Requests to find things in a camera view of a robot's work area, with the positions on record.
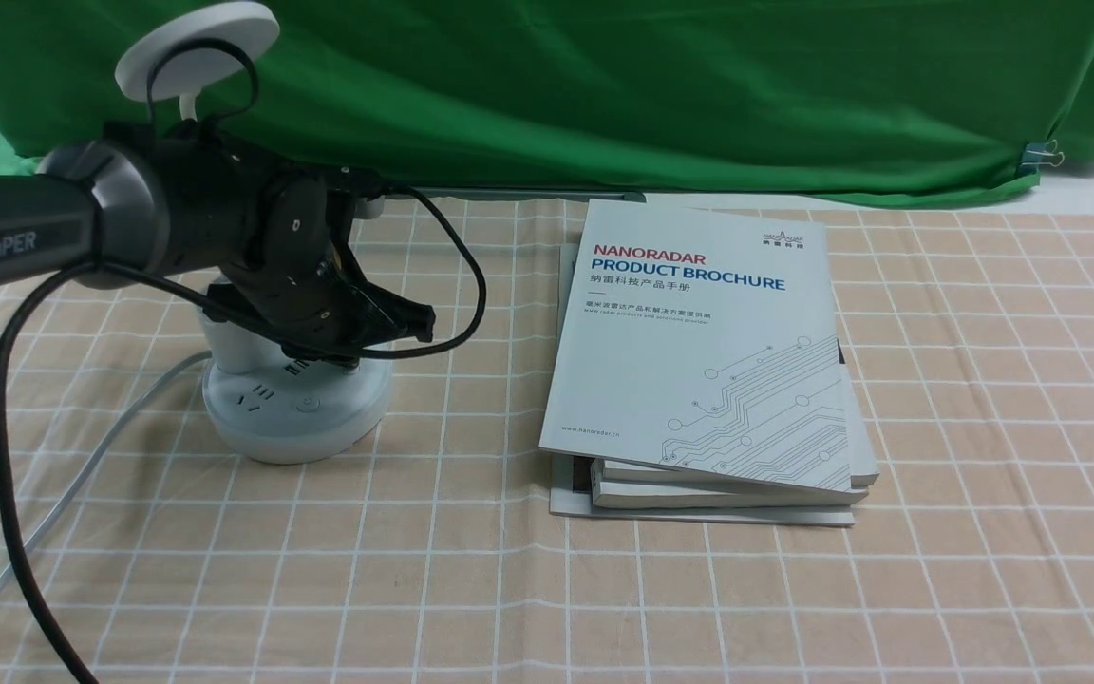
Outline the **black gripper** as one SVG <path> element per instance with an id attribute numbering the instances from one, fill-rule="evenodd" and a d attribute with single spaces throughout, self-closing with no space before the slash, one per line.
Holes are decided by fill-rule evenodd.
<path id="1" fill-rule="evenodd" d="M 261 186 L 255 230 L 226 263 L 234 300 L 287 350 L 356 367 L 396 339 L 433 341 L 433 308 L 370 285 L 348 248 L 351 195 L 309 170 L 281 170 Z"/>

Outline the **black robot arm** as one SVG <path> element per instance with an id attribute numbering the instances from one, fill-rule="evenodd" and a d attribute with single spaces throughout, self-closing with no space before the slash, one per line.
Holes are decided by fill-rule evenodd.
<path id="1" fill-rule="evenodd" d="M 70 268 L 90 289 L 168 289 L 217 269 L 224 285 L 188 295 L 217 323 L 310 360 L 388 359 L 389 341 L 431 341 L 435 313 L 370 282 L 348 247 L 359 204 L 382 192 L 370 170 L 299 163 L 195 123 L 163 138 L 113 125 L 34 175 L 0 175 L 0 285 Z"/>

